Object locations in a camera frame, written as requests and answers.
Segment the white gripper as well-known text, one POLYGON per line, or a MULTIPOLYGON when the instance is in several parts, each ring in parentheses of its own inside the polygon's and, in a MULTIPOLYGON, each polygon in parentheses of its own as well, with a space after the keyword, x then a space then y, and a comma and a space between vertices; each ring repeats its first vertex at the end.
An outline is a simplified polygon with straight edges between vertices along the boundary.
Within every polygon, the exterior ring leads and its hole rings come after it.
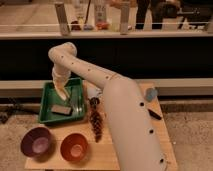
POLYGON ((67 84, 70 72, 59 72, 56 69, 52 70, 53 83, 56 90, 64 91, 67 84))

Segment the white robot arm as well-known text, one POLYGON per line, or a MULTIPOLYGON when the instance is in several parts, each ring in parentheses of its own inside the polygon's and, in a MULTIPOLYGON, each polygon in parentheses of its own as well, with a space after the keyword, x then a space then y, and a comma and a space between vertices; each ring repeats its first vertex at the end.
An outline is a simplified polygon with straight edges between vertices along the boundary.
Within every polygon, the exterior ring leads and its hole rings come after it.
POLYGON ((120 171, 166 171, 166 155, 136 81, 78 58, 71 42, 52 47, 48 56, 54 63, 53 84, 62 100, 70 98, 65 85, 73 73, 102 90, 120 171))

